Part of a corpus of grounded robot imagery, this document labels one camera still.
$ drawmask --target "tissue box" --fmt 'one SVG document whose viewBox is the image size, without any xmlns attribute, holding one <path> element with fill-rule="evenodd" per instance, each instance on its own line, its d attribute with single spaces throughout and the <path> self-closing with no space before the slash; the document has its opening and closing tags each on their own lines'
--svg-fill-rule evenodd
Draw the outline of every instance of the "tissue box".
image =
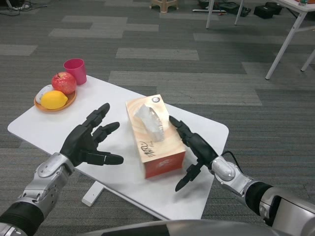
<svg viewBox="0 0 315 236">
<path fill-rule="evenodd" d="M 163 141 L 153 142 L 142 120 L 135 116 L 143 104 L 151 107 L 158 115 L 164 130 Z M 169 122 L 169 114 L 161 95 L 127 101 L 126 108 L 144 166 L 145 178 L 182 168 L 186 149 L 176 128 Z"/>
</svg>

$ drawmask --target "table top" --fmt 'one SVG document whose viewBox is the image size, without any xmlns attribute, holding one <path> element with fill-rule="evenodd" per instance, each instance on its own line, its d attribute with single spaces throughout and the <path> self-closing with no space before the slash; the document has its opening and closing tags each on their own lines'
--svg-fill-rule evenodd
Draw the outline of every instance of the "table top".
<svg viewBox="0 0 315 236">
<path fill-rule="evenodd" d="M 296 10 L 298 12 L 315 11 L 315 4 L 307 4 L 306 6 L 299 6 L 299 2 L 295 0 L 273 0 L 284 7 Z"/>
<path fill-rule="evenodd" d="M 190 149 L 187 148 L 184 169 L 144 179 L 125 105 L 126 101 L 138 97 L 143 96 L 88 76 L 87 82 L 78 86 L 76 101 L 71 106 L 56 113 L 44 113 L 33 106 L 14 120 L 8 126 L 8 131 L 53 154 L 60 151 L 74 127 L 84 122 L 90 112 L 108 102 L 111 109 L 101 125 L 119 121 L 121 126 L 99 144 L 98 150 L 121 155 L 125 161 L 117 166 L 83 163 L 77 170 L 160 219 L 200 219 L 213 181 L 207 168 L 203 167 L 193 182 L 175 192 L 175 186 L 186 174 L 186 168 L 191 163 L 196 164 L 196 157 Z M 174 106 L 166 107 L 170 115 L 183 120 L 218 154 L 223 152 L 228 136 L 225 125 Z"/>
</svg>

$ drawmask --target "orange plate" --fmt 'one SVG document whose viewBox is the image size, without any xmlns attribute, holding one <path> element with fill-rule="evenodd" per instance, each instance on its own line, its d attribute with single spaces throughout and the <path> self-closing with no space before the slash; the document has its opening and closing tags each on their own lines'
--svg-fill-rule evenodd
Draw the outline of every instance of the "orange plate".
<svg viewBox="0 0 315 236">
<path fill-rule="evenodd" d="M 74 100 L 75 100 L 75 98 L 77 96 L 77 93 L 76 93 L 76 91 L 74 91 L 72 94 L 69 94 L 69 95 L 66 95 L 66 96 L 68 97 L 67 102 L 65 103 L 65 105 L 63 107 L 60 107 L 58 109 L 49 110 L 47 108 L 44 108 L 42 105 L 40 105 L 38 102 L 36 102 L 36 97 L 34 98 L 34 105 L 39 110 L 41 110 L 43 112 L 58 112 L 58 111 L 61 111 L 61 110 L 65 109 L 65 108 L 67 108 L 68 106 L 70 106 L 74 102 Z"/>
</svg>

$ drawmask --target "black robotic finger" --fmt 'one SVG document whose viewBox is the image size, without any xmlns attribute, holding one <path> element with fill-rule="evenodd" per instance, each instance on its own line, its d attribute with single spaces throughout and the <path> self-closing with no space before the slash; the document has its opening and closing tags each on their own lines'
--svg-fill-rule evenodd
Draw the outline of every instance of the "black robotic finger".
<svg viewBox="0 0 315 236">
<path fill-rule="evenodd" d="M 106 116 L 110 109 L 109 103 L 105 103 L 97 110 L 92 111 L 91 114 L 87 117 L 87 120 L 82 124 L 84 127 L 95 128 L 101 124 L 102 120 Z"/>
<path fill-rule="evenodd" d="M 191 165 L 188 167 L 187 174 L 182 178 L 175 187 L 175 192 L 181 190 L 189 181 L 193 181 L 201 172 L 202 163 L 198 162 L 197 165 Z"/>
<path fill-rule="evenodd" d="M 80 152 L 80 157 L 83 162 L 92 165 L 120 165 L 124 162 L 124 158 L 110 152 L 97 150 L 83 150 Z"/>
<path fill-rule="evenodd" d="M 183 143 L 189 147 L 188 139 L 193 135 L 193 133 L 190 131 L 188 126 L 184 122 L 178 121 L 172 116 L 169 116 L 169 121 L 173 126 L 177 128 L 176 130 L 183 140 Z"/>
<path fill-rule="evenodd" d="M 112 132 L 118 129 L 119 126 L 120 126 L 119 122 L 114 122 L 106 126 L 98 127 L 97 130 L 94 131 L 92 135 L 95 145 L 98 146 L 99 143 L 103 142 L 104 139 L 106 139 L 108 135 L 110 135 Z"/>
</svg>

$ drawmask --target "logo on tissue box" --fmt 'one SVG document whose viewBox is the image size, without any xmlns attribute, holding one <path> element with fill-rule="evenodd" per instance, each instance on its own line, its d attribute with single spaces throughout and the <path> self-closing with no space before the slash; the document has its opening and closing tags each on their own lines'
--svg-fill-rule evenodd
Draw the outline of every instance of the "logo on tissue box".
<svg viewBox="0 0 315 236">
<path fill-rule="evenodd" d="M 152 141 L 150 141 L 149 144 L 147 144 L 144 141 L 140 141 L 140 145 L 141 145 L 140 148 L 145 155 L 147 155 L 148 157 L 155 156 L 154 154 L 155 152 L 152 150 L 152 148 L 154 148 L 154 144 Z"/>
</svg>

